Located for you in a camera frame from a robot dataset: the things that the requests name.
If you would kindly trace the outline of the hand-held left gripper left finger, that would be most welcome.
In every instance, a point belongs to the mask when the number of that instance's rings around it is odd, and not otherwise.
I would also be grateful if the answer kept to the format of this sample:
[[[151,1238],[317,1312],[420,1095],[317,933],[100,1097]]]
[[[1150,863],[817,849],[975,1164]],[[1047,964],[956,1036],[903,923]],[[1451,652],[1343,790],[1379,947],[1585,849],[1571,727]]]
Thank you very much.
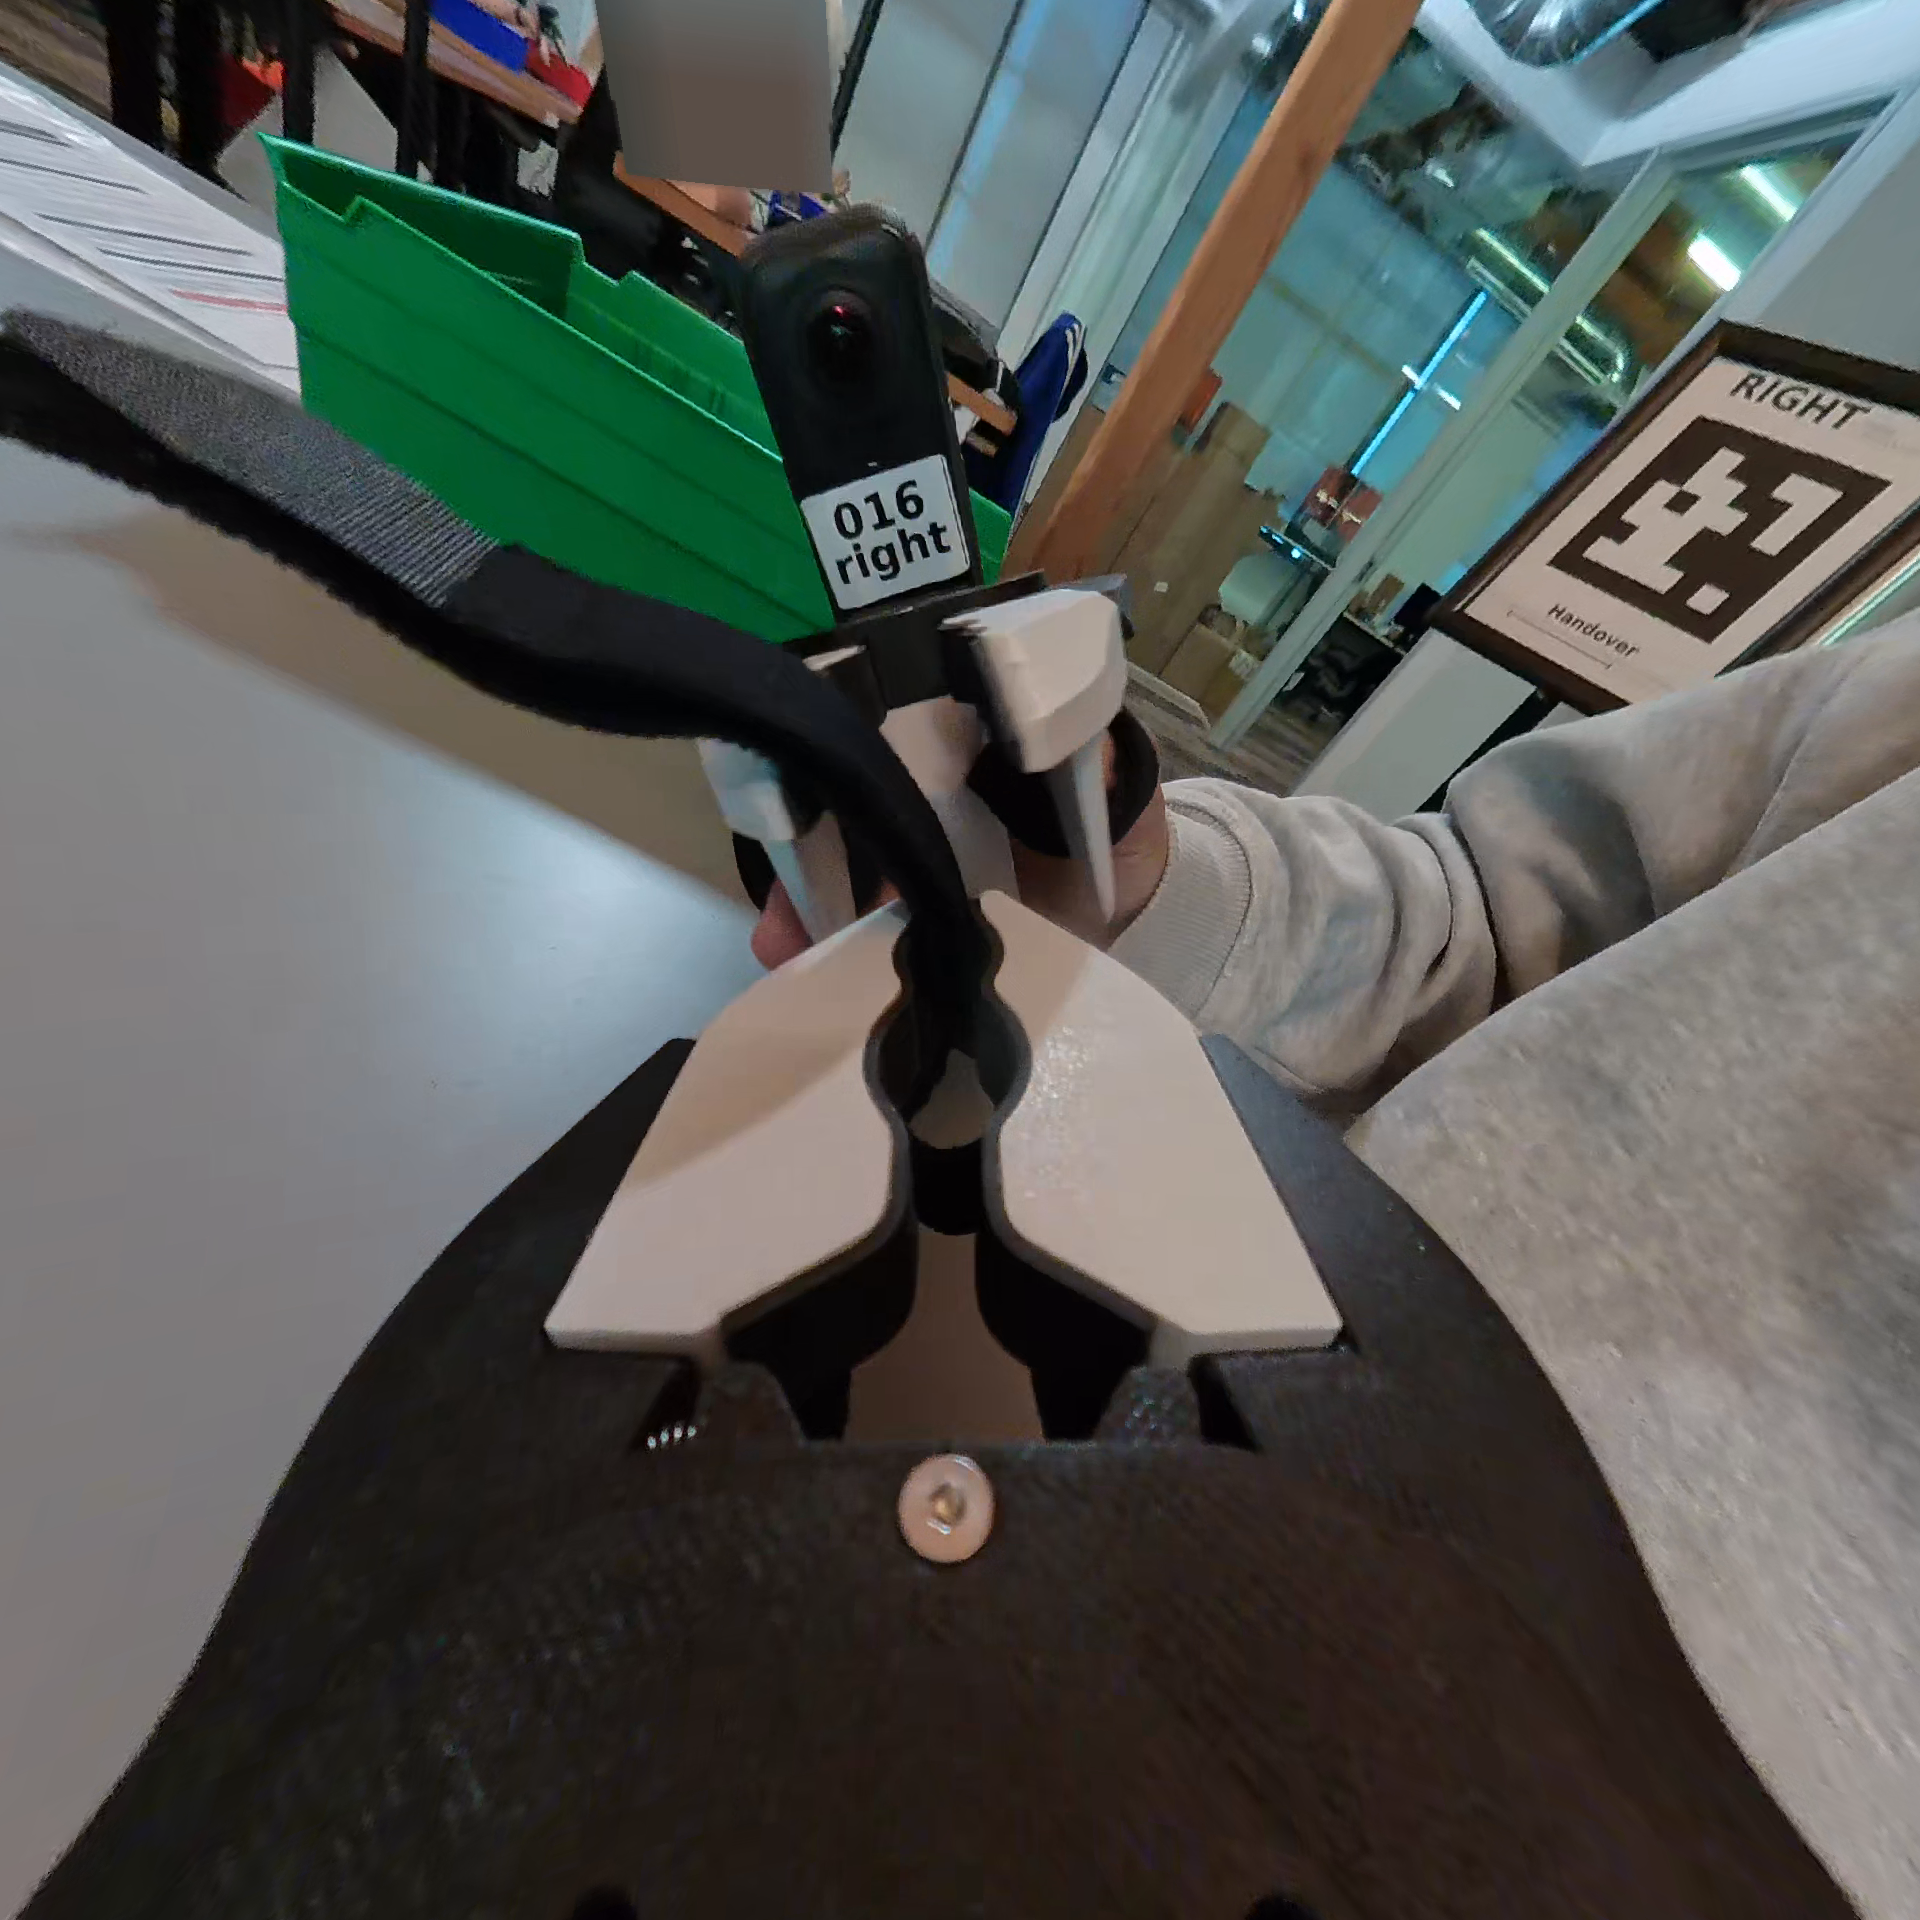
[[[898,902],[807,949],[693,1041],[545,1319],[561,1350],[758,1365],[802,1420],[915,1303],[909,1142],[879,1080]]]

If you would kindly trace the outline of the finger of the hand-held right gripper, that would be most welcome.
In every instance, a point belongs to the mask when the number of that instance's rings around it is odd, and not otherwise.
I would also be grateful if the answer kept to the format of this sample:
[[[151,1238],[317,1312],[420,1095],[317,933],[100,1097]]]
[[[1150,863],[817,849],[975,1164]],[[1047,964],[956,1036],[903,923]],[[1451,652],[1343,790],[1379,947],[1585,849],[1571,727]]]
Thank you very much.
[[[849,928],[858,900],[849,841],[834,816],[799,800],[765,757],[709,736],[697,748],[727,828],[765,854],[807,937],[822,941]]]
[[[1127,691],[1119,609],[1055,587],[967,615],[967,654],[995,748],[1039,782],[1105,920],[1118,902],[1109,739]]]

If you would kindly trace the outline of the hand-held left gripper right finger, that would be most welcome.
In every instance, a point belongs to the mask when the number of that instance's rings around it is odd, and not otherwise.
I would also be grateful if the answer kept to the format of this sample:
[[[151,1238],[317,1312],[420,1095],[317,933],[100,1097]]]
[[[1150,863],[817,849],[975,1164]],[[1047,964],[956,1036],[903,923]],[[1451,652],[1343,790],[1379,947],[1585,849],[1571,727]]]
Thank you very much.
[[[1005,893],[978,1065],[975,1295],[1044,1422],[1099,1422],[1139,1365],[1322,1353],[1341,1316],[1193,1021]]]

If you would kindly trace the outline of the person's right forearm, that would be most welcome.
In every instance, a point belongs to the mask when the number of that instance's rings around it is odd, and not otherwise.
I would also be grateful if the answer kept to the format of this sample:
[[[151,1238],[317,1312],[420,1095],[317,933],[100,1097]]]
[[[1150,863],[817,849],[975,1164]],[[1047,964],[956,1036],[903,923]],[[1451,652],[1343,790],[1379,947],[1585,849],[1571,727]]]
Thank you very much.
[[[1503,1004],[1916,772],[1916,615],[1506,741],[1437,811],[1163,787],[1114,952],[1203,1032],[1356,1117]]]

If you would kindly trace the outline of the grey desk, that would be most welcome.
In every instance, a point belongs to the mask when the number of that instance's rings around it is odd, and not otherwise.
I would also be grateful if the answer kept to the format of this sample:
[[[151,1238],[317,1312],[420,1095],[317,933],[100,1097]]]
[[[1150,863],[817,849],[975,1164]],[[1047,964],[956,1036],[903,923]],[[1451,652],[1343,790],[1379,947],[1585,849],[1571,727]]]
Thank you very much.
[[[756,968],[693,744],[493,703],[14,444],[2,535],[14,1915],[402,1291]]]

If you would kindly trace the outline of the person's right hand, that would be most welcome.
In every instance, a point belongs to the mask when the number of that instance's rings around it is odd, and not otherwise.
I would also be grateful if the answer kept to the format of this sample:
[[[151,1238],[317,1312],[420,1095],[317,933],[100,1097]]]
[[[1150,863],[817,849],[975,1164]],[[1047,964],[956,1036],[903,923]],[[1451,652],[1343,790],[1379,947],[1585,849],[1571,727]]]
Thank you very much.
[[[1026,776],[1007,782],[1007,789],[1028,789],[1014,806],[1014,820],[1043,828],[1037,848],[1007,833],[1017,899],[1085,944],[1109,949],[1145,910],[1167,863],[1167,808],[1159,772],[1150,733],[1129,710],[1119,710],[1102,743],[1102,780],[1115,825],[1110,910],[1102,910],[1085,865],[1065,849],[1065,830],[1044,784]]]

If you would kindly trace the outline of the stack of cardboard boxes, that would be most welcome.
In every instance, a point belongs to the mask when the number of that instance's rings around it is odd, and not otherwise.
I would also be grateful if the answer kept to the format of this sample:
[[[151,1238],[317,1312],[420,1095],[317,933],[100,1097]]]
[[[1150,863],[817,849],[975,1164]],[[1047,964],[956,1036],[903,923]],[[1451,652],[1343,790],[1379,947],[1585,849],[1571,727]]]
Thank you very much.
[[[1269,432],[1235,405],[1182,448],[1127,536],[1127,655],[1218,720],[1382,502],[1341,465],[1298,500],[1255,487]]]

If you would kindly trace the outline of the green storage bin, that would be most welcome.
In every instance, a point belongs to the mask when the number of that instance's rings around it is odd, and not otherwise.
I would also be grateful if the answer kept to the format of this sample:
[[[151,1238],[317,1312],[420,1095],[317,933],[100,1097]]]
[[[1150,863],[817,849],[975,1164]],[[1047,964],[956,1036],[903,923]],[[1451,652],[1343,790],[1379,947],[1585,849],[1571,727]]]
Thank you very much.
[[[553,223],[262,136],[303,409],[622,632],[693,660],[827,632],[746,345]]]

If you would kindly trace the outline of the wooden workbench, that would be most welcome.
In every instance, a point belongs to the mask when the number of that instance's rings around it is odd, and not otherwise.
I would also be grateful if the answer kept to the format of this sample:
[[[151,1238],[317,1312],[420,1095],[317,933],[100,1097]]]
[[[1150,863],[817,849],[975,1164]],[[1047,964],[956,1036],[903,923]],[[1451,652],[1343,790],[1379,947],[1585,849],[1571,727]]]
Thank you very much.
[[[434,11],[427,13],[426,68],[434,79],[463,89],[482,105],[513,117],[517,125],[526,123],[532,134],[549,136],[558,149],[603,72],[599,67],[582,68],[581,79],[569,79],[572,64],[556,64],[539,52],[529,52],[522,68],[510,68]],[[545,204],[553,212],[553,184]]]

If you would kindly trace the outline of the person's grey sweatshirt torso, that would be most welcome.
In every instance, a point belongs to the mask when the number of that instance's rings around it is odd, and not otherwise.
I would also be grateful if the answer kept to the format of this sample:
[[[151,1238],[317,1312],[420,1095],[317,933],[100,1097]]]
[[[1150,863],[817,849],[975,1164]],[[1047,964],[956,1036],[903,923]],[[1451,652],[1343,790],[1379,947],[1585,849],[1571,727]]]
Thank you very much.
[[[1517,1324],[1764,1787],[1916,1915],[1916,774],[1549,956],[1359,1152]]]

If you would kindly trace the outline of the framed marker poster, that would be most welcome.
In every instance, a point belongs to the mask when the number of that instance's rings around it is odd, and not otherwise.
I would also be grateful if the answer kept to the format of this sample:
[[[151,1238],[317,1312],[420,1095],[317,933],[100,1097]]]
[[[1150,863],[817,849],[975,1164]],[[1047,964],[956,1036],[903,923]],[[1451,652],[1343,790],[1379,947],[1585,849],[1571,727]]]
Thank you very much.
[[[1844,632],[1916,543],[1917,372],[1716,321],[1429,629],[1607,712]]]

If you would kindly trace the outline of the printed paper sheet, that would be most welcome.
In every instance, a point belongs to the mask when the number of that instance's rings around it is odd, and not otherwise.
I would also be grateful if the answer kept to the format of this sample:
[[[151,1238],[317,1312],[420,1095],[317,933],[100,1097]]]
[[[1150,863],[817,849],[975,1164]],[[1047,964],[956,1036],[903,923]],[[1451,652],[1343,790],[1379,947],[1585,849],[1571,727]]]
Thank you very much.
[[[300,396],[284,248],[244,212],[5,71],[5,246]]]

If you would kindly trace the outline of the wooden post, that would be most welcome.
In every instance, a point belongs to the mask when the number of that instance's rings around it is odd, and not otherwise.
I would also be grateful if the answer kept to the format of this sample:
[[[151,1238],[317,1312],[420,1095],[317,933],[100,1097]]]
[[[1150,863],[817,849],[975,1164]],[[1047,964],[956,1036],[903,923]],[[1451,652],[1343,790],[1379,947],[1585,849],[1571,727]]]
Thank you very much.
[[[1171,438],[1419,11],[1418,3],[1327,4],[1062,494],[1047,517],[1026,515],[1014,527],[1005,572],[1090,576],[1122,494]]]

